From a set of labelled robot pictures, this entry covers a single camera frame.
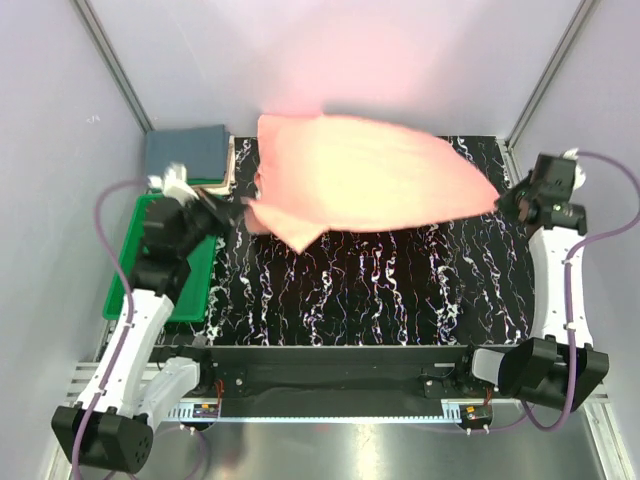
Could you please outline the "pink t-shirt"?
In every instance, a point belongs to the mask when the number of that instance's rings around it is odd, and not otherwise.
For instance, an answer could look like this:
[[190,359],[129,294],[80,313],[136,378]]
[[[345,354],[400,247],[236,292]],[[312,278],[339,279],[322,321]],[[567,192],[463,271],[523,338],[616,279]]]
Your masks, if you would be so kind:
[[352,116],[264,114],[246,226],[295,252],[328,231],[374,233],[491,213],[496,188],[445,140]]

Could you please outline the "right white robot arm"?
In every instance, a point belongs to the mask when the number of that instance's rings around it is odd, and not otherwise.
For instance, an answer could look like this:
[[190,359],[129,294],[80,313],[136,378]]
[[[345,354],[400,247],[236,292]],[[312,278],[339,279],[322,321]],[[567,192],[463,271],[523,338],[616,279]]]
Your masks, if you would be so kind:
[[584,206],[572,202],[585,181],[575,151],[541,154],[534,168],[496,202],[526,229],[534,267],[534,314],[529,337],[503,352],[474,348],[454,371],[466,396],[488,385],[528,404],[575,411],[609,371],[609,357],[594,348],[584,306]]

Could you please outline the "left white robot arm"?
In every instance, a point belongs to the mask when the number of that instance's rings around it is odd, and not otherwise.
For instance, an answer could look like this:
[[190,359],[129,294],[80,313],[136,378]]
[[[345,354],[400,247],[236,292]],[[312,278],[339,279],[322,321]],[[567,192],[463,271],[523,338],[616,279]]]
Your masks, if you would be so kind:
[[206,239],[232,233],[244,210],[203,190],[148,204],[135,262],[121,278],[114,334],[76,402],[58,407],[51,420],[75,478],[84,466],[138,473],[170,409],[189,392],[203,396],[214,388],[211,357],[195,347],[170,357],[149,384],[142,377],[191,273],[189,255]]

